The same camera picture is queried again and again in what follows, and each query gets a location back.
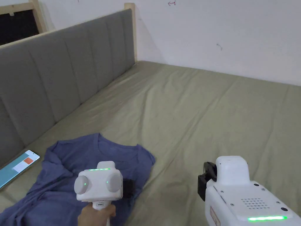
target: mattress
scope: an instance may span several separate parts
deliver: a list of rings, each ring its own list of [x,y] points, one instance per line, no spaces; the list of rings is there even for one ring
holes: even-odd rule
[[[155,157],[128,225],[206,225],[197,194],[203,163],[240,155],[250,177],[301,215],[301,87],[138,62],[31,143],[100,132]],[[25,196],[41,161],[0,192],[0,211]]]

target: white device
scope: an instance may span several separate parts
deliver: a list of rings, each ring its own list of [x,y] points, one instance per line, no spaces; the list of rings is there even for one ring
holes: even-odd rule
[[[205,215],[209,226],[300,226],[301,218],[256,181],[240,156],[216,160],[216,182],[206,184]]]
[[[78,174],[74,191],[77,200],[92,202],[94,209],[101,210],[112,201],[122,198],[123,177],[114,162],[99,162],[97,169],[84,170]]]

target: phone screen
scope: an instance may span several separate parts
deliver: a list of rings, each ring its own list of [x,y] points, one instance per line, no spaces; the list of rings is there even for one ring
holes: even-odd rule
[[[31,150],[26,151],[14,161],[6,165],[0,170],[0,188],[7,184],[10,180],[16,177],[19,173],[25,170],[32,163],[40,158]]]

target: green led light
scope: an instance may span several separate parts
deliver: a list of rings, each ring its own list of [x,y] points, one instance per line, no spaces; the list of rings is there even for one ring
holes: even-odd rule
[[[105,169],[91,169],[90,171],[94,171],[94,170],[108,170],[110,168],[105,168]]]
[[[273,221],[273,220],[285,220],[286,216],[269,216],[269,217],[250,217],[248,221]]]

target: upholstered headboard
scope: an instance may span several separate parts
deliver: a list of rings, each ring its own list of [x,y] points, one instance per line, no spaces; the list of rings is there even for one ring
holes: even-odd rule
[[[0,166],[134,62],[130,9],[0,47]]]

